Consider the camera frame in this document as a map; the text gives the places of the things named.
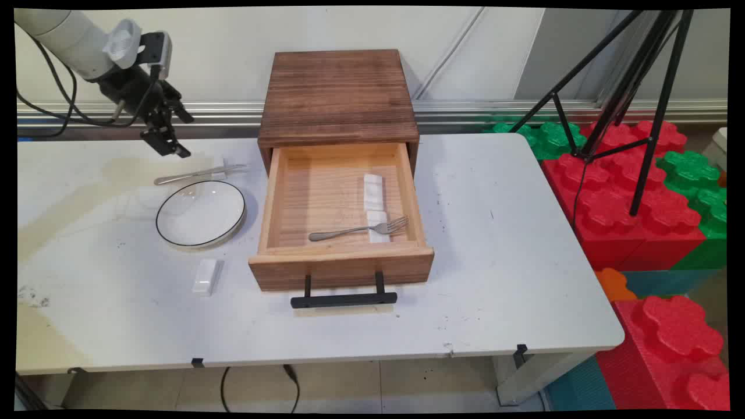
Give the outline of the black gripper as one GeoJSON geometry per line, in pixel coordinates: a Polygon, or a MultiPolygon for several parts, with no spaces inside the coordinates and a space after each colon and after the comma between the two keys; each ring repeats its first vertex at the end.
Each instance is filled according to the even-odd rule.
{"type": "Polygon", "coordinates": [[[162,72],[162,65],[151,66],[149,73],[132,66],[99,80],[101,93],[133,118],[132,122],[116,123],[118,117],[111,116],[104,126],[130,126],[141,121],[152,126],[141,131],[141,140],[160,156],[188,158],[191,152],[178,142],[170,121],[173,114],[185,124],[194,122],[194,117],[181,103],[178,90],[161,78],[162,72]]]}

